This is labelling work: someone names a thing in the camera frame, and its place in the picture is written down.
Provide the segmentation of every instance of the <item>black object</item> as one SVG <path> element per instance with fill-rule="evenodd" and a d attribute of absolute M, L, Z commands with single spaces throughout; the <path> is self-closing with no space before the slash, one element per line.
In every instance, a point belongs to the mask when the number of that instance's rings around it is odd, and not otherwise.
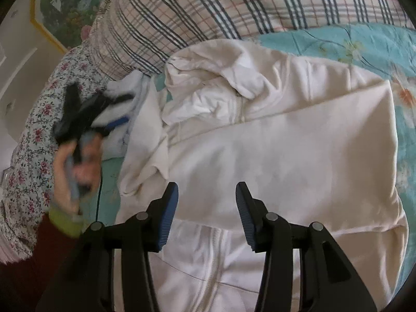
<path fill-rule="evenodd" d="M 94 127 L 91 125 L 93 121 L 108 106 L 128 101 L 134 97 L 133 94 L 127 93 L 118 97 L 108 97 L 101 91 L 91 95 L 81 103 L 78 85 L 72 83 L 65 88 L 65 98 L 62 120 L 53 126 L 53 136 L 58 145 L 72 140 L 77 141 L 77 145 L 73 154 L 73 160 L 67 160 L 65 168 L 67 169 L 67 178 L 71 189 L 71 198 L 77 200 L 90 192 L 90 186 L 77 185 L 70 175 L 72 165 L 82 162 L 82 146 L 88 143 L 93 136 L 91 132 L 98 132 L 103 137 L 108 136 L 110 131 L 115 129 L 112 127 Z"/>
<path fill-rule="evenodd" d="M 109 135 L 110 131 L 106 127 L 92 128 L 92 122 L 108 106 L 131 100 L 133 97 L 134 95 L 130 93 L 109 97 L 97 91 L 81 103 L 78 85 L 73 83 L 66 86 L 62 120 L 53 127 L 53 135 L 57 143 L 60 145 L 71 140 L 80 140 L 84 133 L 91 130 L 103 136 Z M 81 161 L 79 150 L 74 153 L 74 160 L 75 163 Z"/>
<path fill-rule="evenodd" d="M 121 249 L 124 310 L 158 312 L 148 252 L 159 252 L 166 244 L 177 203 L 178 186 L 169 183 L 162 198 L 125 223 L 92 223 L 46 288 L 36 312 L 113 311 L 114 249 Z"/>
<path fill-rule="evenodd" d="M 266 252 L 255 312 L 290 311 L 293 249 L 300 252 L 300 311 L 377 312 L 355 268 L 321 223 L 288 223 L 253 199 L 244 182 L 237 184 L 236 202 L 247 243 L 254 252 Z"/>

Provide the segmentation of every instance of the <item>bed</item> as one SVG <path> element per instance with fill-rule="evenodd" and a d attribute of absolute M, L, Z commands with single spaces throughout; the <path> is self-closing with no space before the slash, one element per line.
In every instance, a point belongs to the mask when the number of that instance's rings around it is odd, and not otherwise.
<path fill-rule="evenodd" d="M 2 244 L 8 246 L 7 256 L 16 259 L 31 254 L 37 224 L 53 195 L 50 166 L 56 144 L 51 125 L 62 115 L 65 85 L 78 81 L 82 97 L 87 97 L 105 89 L 108 80 L 139 69 L 159 75 L 162 92 L 163 65 L 172 53 L 210 38 L 240 38 L 295 55 L 359 65 L 396 82 L 396 187 L 409 223 L 399 289 L 416 262 L 416 33 L 410 0 L 401 0 L 410 16 L 398 0 L 165 1 L 104 0 L 90 39 L 68 52 L 49 78 L 13 153 L 0 204 L 0 232 Z M 103 162 L 108 182 L 103 182 L 97 214 L 108 225 L 119 207 L 116 179 L 121 163 L 122 158 Z M 95 220 L 96 201 L 84 208 L 87 220 Z"/>

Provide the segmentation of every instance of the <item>plaid pillow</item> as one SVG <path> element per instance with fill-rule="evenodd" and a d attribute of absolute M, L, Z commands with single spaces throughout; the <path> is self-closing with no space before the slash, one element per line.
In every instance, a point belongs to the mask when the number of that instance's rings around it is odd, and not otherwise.
<path fill-rule="evenodd" d="M 90 35 L 92 59 L 112 79 L 160 73 L 169 56 L 212 38 L 332 24 L 413 28 L 397 0 L 105 0 Z"/>

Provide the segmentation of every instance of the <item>metal screw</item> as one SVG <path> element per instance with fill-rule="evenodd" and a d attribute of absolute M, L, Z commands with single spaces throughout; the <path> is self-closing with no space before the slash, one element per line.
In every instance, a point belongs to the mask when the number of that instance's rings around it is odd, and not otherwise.
<path fill-rule="evenodd" d="M 324 226 L 319 222 L 313 222 L 312 227 L 314 230 L 317 230 L 317 231 L 322 231 L 324 229 Z"/>
<path fill-rule="evenodd" d="M 98 231 L 103 227 L 103 224 L 101 222 L 94 222 L 91 224 L 91 230 Z"/>
<path fill-rule="evenodd" d="M 137 220 L 146 220 L 149 217 L 149 215 L 147 214 L 147 212 L 139 212 L 138 214 L 136 214 L 136 219 Z"/>
<path fill-rule="evenodd" d="M 279 218 L 279 216 L 276 213 L 274 213 L 274 212 L 268 212 L 266 214 L 266 219 L 267 220 L 270 220 L 272 222 L 276 221 L 278 218 Z"/>

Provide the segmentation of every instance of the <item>teal bedsheet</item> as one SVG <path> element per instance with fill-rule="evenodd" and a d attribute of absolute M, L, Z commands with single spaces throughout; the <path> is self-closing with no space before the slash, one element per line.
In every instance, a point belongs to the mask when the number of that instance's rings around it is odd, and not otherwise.
<path fill-rule="evenodd" d="M 294 55 L 355 64 L 396 82 L 393 84 L 399 139 L 396 187 L 409 223 L 408 247 L 397 286 L 400 288 L 416 262 L 416 32 L 383 24 L 366 24 L 266 34 L 246 40 Z M 103 172 L 110 176 L 105 177 L 116 179 L 120 166 L 120 161 L 106 161 Z M 99 217 L 106 224 L 114 222 L 119 208 L 119 197 L 114 197 L 110 183 L 103 183 L 99 207 Z"/>

